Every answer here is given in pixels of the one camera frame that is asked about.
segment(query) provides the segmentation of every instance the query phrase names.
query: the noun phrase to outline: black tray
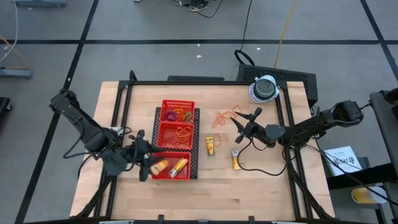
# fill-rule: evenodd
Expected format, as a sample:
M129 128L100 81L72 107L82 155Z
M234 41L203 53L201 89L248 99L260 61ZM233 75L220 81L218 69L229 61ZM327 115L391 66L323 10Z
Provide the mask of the black tray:
M152 146L156 147L157 135L159 134L159 124L160 124L160 107L156 107L155 121L154 121L154 131L152 134ZM191 152L191 179L198 178L198 160L199 160L199 118L200 109L195 108L193 115L193 147L191 150L186 149L174 149L174 148L158 148L161 151L169 152Z

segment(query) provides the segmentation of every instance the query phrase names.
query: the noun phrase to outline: black floor stripe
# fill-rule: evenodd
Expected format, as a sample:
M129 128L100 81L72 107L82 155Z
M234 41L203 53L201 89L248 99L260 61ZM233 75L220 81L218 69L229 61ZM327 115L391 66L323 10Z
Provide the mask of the black floor stripe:
M376 20L374 20L374 17L372 15L372 12L371 12L366 0L361 0L361 4L362 4L363 9L365 10L366 15L368 16L369 22L372 25L373 31L376 34L377 39L380 40L380 42L381 42L381 48L383 49L384 55L387 58L388 64L390 65L394 76L398 80L398 67L397 67L394 57L392 56L392 54L390 52L390 49L388 48L388 44L396 44L397 41L396 40L384 41L384 37L380 32L379 26L377 26L377 24L376 24Z
M76 49L75 56L72 60L72 64L70 65L68 75L67 75L67 77L65 79L65 83L63 85L63 88L65 88L65 89L69 89L70 84L72 82L73 75L75 74L76 66L80 59L81 50L83 49L85 40L87 38L88 31L90 29L91 22L93 21L93 18L94 18L94 14L95 14L95 11L96 11L96 8L98 5L98 1L99 0L93 1L93 5L90 9L90 13L88 14L88 18L87 18L85 27L83 29L83 33L81 34L81 38L78 43L78 47ZM55 130L57 128L59 118L60 118L60 115L54 113L51 123L50 123L49 130L47 131L47 134L45 136L43 146L40 150L39 158L37 159L35 168L33 170L32 177L30 178L24 198L22 199L21 207L19 208L16 220L15 220L16 224L23 223L25 220L27 211L29 209L30 201L32 200L33 194L35 192L37 182L39 181L39 178L40 178L40 173L43 169L45 158L47 157L47 153L49 152L52 138L53 138Z
M18 44L79 44L80 40L18 40ZM197 39L197 40L85 40L84 44L149 45L149 44L241 44L241 39ZM249 39L245 44L279 44L279 40ZM292 45L397 45L398 40L284 40Z

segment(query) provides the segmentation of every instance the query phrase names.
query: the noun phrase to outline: wooden table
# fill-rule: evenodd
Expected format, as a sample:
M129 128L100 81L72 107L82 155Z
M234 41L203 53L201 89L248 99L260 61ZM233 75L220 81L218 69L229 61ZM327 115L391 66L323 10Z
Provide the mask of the wooden table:
M104 82L99 93L94 119L102 126L111 124L118 82ZM290 101L296 123L310 117L303 83L288 82ZM281 93L285 123L288 124L284 96ZM163 99L192 100L200 108L200 147L198 179L187 182L152 180L139 182L135 167L123 172L119 178L113 205L112 219L156 220L159 214L166 220L295 220L287 172L272 177L260 172L233 170L231 150L240 150L249 141L234 142L238 136L232 121L224 126L211 128L217 112L230 110L239 105L243 113L253 113L260 106L261 115L256 122L263 126L278 124L275 102L256 104L250 99L248 86L223 85L135 85L132 88L127 126L135 135L145 130L146 138L152 139L155 108ZM123 106L119 112L120 123ZM216 147L216 155L209 157L205 137L219 133L222 145ZM320 154L311 148L301 150L307 185L326 212L334 216ZM257 151L250 146L241 155L241 163L247 168L259 168L277 173L283 168L282 146ZM102 162L89 160L83 167L76 188L71 215L76 215L90 200L98 188ZM301 214L305 216L302 194L298 189ZM101 214L108 200L105 193Z

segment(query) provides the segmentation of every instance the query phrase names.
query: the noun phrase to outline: gray floor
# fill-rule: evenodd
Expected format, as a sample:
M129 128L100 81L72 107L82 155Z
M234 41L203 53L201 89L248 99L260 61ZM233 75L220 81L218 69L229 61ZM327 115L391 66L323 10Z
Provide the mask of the gray floor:
M220 0L211 2L212 14ZM23 40L78 40L92 0L68 0L64 9L20 9L19 37ZM247 39L279 39L292 0L254 0ZM398 39L397 1L367 0L385 39ZM174 7L171 1L99 0L88 39L240 39L249 1L224 1L213 19ZM0 2L0 34L14 38L14 8ZM377 40L360 1L300 0L286 39ZM139 80L166 80L169 75L218 76L235 80L239 45L85 45L71 90L88 114L93 115L101 82L126 79L133 69ZM52 119L49 100L61 89L77 45L18 45L34 72L31 80L0 79L0 96L12 99L14 110L0 132L0 223L13 223ZM398 57L398 46L389 46ZM247 44L244 51L257 65L274 64L277 45ZM10 55L1 66L22 65ZM371 92L397 87L397 80L380 45L283 45L278 68L317 74L318 106L337 101L368 101ZM374 113L349 129L335 128L321 139L323 148L351 145L372 166L389 162ZM62 159L78 133L61 118L26 222L67 218L81 159ZM335 204L343 220L376 222L363 210Z

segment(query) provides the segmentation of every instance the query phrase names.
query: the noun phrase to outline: red plastic basket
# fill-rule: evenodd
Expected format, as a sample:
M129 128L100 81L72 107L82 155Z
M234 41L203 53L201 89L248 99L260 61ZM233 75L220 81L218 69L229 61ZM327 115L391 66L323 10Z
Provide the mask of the red plastic basket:
M191 176L191 154L189 152L156 152L155 157L164 157L169 161L169 166L166 167L159 175L152 174L152 179L156 180L189 180ZM185 167L174 177L171 178L169 172L180 159L188 159Z
M193 123L193 115L195 110L195 102L194 101L183 101L183 100L163 100L162 102L162 110L160 111L160 121L167 121L167 122L179 122L176 121L168 121L166 120L167 112L173 112L175 109L183 109L184 112L191 112L192 119L190 122L185 123Z
M189 128L192 133L187 143L175 144L177 141L177 128ZM173 149L192 149L193 144L193 124L177 123L177 122L160 122L159 133L157 135L157 147L173 148Z

